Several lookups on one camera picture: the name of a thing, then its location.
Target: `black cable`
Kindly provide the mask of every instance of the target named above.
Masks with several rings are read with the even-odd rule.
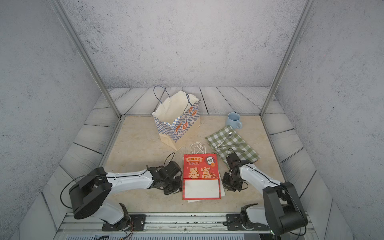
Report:
[[[102,237],[99,237],[99,238],[96,239],[96,240],[102,240],[102,239],[109,239],[109,236],[102,236]]]
[[[127,233],[126,231],[122,230],[122,229],[120,229],[120,231],[125,232],[125,237],[121,238],[120,240],[127,239],[127,238],[128,238],[128,233]]]
[[[229,156],[229,150],[230,150],[230,149],[235,153],[235,150],[233,150],[232,148],[228,148],[228,150],[227,150],[227,156]]]
[[[272,181],[269,179],[269,177],[267,177],[266,175],[264,175],[264,174],[262,174],[261,172],[257,171],[256,169],[254,169],[254,168],[252,168],[252,167],[250,167],[250,166],[248,166],[248,165],[243,165],[243,166],[247,166],[247,167],[249,167],[250,169],[252,169],[252,170],[254,170],[254,171],[260,173],[260,174],[263,175],[266,179],[268,179],[269,182],[271,182],[271,183],[273,183],[273,184],[276,184],[277,186],[279,186],[280,188],[282,188],[282,189],[289,195],[289,197],[291,198],[292,202],[295,204],[296,208],[299,210],[299,213],[300,213],[300,215],[301,215],[301,218],[303,219],[303,222],[304,222],[304,224],[305,224],[305,218],[304,218],[303,214],[301,213],[299,207],[297,206],[296,202],[293,200],[293,198],[292,198],[292,196],[289,194],[289,192],[288,192],[283,186],[281,186],[280,184],[277,184],[277,183],[275,183],[275,182],[272,182]],[[300,237],[300,236],[304,236],[304,235],[307,233],[307,225],[305,225],[304,227],[305,227],[305,231],[304,231],[303,234],[301,234],[301,228],[300,228],[300,233],[299,233],[299,234],[296,234],[296,233],[293,233],[293,232],[290,232],[290,233],[293,234],[293,235],[299,236],[299,237]]]
[[[297,235],[297,234],[295,234],[295,235],[297,235],[297,238],[296,238],[296,240],[298,240],[299,239],[299,237],[300,236],[302,236],[302,235],[300,235],[301,234],[301,228],[299,228],[299,234]]]
[[[246,188],[242,188],[241,190],[245,190],[245,189],[247,189],[249,187],[248,183],[246,183],[246,182],[244,182],[244,183],[247,185],[247,187]]]
[[[173,156],[172,156],[172,158],[170,159],[170,161],[172,161],[173,160],[173,157],[175,156],[175,153],[173,152],[173,153],[171,153],[170,155],[168,155],[168,157],[166,158],[166,160],[164,161],[164,164],[163,164],[163,166],[165,167],[166,166],[166,161],[167,161],[167,159],[169,158],[169,156],[171,156],[173,154]]]
[[[66,188],[67,188],[73,181],[75,181],[75,180],[78,179],[78,178],[85,177],[85,176],[95,176],[95,177],[105,177],[105,178],[135,177],[135,176],[142,175],[142,174],[144,174],[144,173],[136,174],[136,175],[129,175],[129,176],[119,176],[119,177],[107,177],[107,176],[96,175],[96,174],[86,174],[86,175],[81,175],[81,176],[79,176],[79,177],[73,179],[72,181],[70,181],[70,182],[69,182],[67,185],[65,185],[65,187],[61,190],[61,193],[60,193],[60,201],[61,201],[61,204],[63,204],[64,207],[67,207],[67,208],[69,208],[69,209],[72,209],[71,207],[69,207],[69,206],[67,206],[67,205],[64,204],[63,199],[62,199],[62,195],[63,195],[64,190],[65,190],[65,189],[66,189]]]

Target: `beige table surface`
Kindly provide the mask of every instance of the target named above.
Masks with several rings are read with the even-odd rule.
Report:
[[[175,153],[174,161],[183,168],[184,154],[190,154],[190,145],[201,142],[207,152],[213,152],[204,137],[225,127],[226,116],[201,116],[200,127],[188,142]],[[255,165],[279,181],[283,175],[273,154],[259,116],[241,116],[243,129],[237,133],[260,154]],[[160,141],[153,117],[126,117],[112,151],[104,166],[107,172],[135,172],[149,167],[158,167],[174,149]],[[221,177],[228,171],[218,157]],[[134,189],[112,195],[111,198],[123,203],[128,212],[239,212],[242,206],[252,203],[263,204],[263,195],[252,185],[241,192],[225,190],[226,196],[220,200],[202,200],[188,203],[182,193],[164,195],[159,189]]]

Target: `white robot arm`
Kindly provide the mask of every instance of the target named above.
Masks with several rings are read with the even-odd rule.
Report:
[[[261,223],[279,236],[308,224],[293,184],[269,177],[248,160],[241,161],[236,153],[227,156],[227,163],[230,171],[223,176],[224,188],[241,191],[243,182],[247,181],[263,194],[264,207],[257,204],[242,207],[239,221],[245,229],[251,230],[255,223]]]
[[[128,212],[122,203],[108,199],[109,194],[150,188],[174,194],[182,191],[181,176],[181,168],[174,161],[139,172],[111,173],[96,168],[69,189],[74,218],[94,216],[109,224],[110,230],[124,230],[130,223]]]

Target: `aluminum frame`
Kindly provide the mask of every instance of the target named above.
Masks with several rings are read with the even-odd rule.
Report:
[[[109,157],[109,154],[111,153],[112,147],[115,144],[116,138],[118,137],[119,132],[123,126],[124,120],[125,120],[125,115],[123,115],[120,119],[118,119],[118,121],[115,125],[115,129],[114,129],[111,137],[109,138],[109,142],[108,142],[107,147],[105,148],[105,151],[101,157],[101,160],[100,160],[98,167],[104,167],[105,166],[107,159]]]
[[[285,180],[285,181],[288,181],[287,175],[285,174],[284,169],[283,169],[283,165],[281,164],[281,160],[280,160],[279,156],[277,155],[275,146],[274,146],[273,143],[272,143],[271,135],[269,135],[268,129],[267,129],[266,125],[265,125],[265,122],[264,122],[263,118],[260,117],[260,120],[261,120],[262,123],[263,123],[263,127],[264,127],[264,130],[265,130],[265,133],[266,133],[266,135],[268,136],[269,143],[271,144],[273,153],[274,153],[274,155],[275,155],[275,158],[276,158],[276,160],[277,160],[277,163],[279,164],[279,167],[280,167],[280,170],[281,170],[281,174],[283,175],[284,180]]]
[[[50,0],[51,6],[56,13],[57,17],[59,18],[59,21],[63,25],[65,31],[67,32],[68,36],[72,40],[73,44],[75,45],[78,53],[80,54],[82,60],[84,61],[84,64],[87,66],[88,70],[90,71],[94,81],[99,86],[101,92],[104,94],[105,99],[107,100],[110,107],[113,109],[116,116],[120,119],[121,113],[118,110],[118,108],[115,105],[115,102],[113,101],[111,95],[109,94],[108,89],[105,87],[101,76],[97,72],[94,64],[92,63],[91,58],[89,57],[87,51],[85,50],[85,47],[83,43],[81,42],[79,36],[77,35],[75,29],[73,28],[73,25],[71,24],[71,21],[69,20],[67,14],[65,13],[65,10],[60,2],[60,0]]]
[[[280,81],[283,77],[283,74],[285,72],[286,67],[288,66],[288,63],[292,57],[292,54],[295,50],[295,46],[297,45],[297,42],[300,39],[301,34],[303,33],[305,23],[307,22],[310,13],[313,10],[314,4],[316,0],[307,0],[304,9],[301,12],[301,16],[299,18],[299,22],[296,25],[295,31],[293,32],[293,35],[291,37],[290,43],[287,47],[287,50],[285,51],[283,60],[280,63],[279,69],[277,70],[276,76],[273,79],[273,82],[271,84],[271,87],[269,89],[268,95],[266,96],[264,105],[262,107],[262,110],[260,112],[260,117],[263,118],[264,114],[266,113],[269,103],[271,102],[273,95],[275,94],[277,87],[280,84]]]
[[[263,231],[229,231],[223,225],[226,222],[226,215],[237,212],[189,212],[189,213],[131,213],[146,214],[144,231],[135,234],[148,233],[270,233],[269,230]],[[308,218],[307,233],[315,233],[312,221]],[[57,234],[112,234],[121,232],[103,232],[101,227],[103,221],[96,217],[85,219],[74,219],[73,213],[67,213]]]

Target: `rope handle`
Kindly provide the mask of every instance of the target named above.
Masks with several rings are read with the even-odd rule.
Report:
[[[166,88],[163,87],[163,86],[157,85],[157,86],[154,86],[154,87],[153,87],[153,94],[155,94],[155,97],[159,100],[159,102],[160,102],[161,104],[163,104],[163,102],[156,96],[156,93],[155,93],[155,88],[156,88],[156,87],[164,88],[164,90],[165,90],[165,92],[168,94],[168,96],[169,96],[169,93],[167,92]]]
[[[188,103],[189,103],[189,105],[192,106],[191,102],[189,101],[189,94],[188,94],[188,93],[187,93],[187,99],[188,99]],[[187,105],[185,106],[185,108],[184,108],[184,112],[183,112],[183,113],[185,113],[185,110],[186,110],[187,107],[188,107],[188,103],[187,103]]]

